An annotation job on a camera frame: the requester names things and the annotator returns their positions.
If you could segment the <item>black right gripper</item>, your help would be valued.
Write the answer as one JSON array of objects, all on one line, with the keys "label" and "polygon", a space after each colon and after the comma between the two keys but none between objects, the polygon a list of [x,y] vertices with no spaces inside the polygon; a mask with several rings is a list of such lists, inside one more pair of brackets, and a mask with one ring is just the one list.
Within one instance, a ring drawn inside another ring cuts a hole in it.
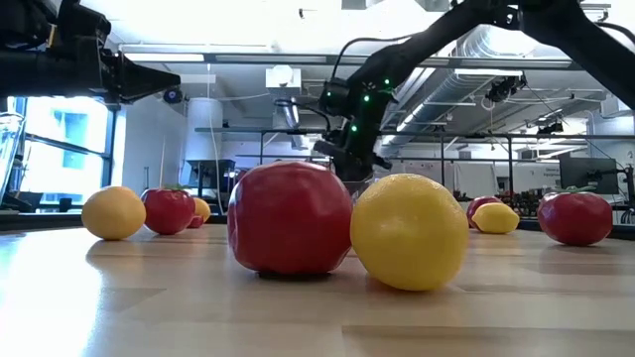
[{"label": "black right gripper", "polygon": [[316,141],[314,150],[331,157],[342,181],[363,181],[373,175],[375,166],[392,169],[389,161],[374,152],[380,134],[376,122],[344,119],[339,128],[328,130]]}]

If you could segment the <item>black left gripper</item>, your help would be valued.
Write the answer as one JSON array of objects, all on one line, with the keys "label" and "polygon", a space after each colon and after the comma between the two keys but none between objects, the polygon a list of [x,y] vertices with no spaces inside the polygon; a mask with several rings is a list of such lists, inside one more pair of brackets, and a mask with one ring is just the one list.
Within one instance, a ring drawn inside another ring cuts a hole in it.
[{"label": "black left gripper", "polygon": [[89,96],[106,103],[132,103],[181,85],[177,74],[135,64],[125,55],[108,49],[64,48],[64,58],[72,62],[70,73],[64,76],[66,97]]}]

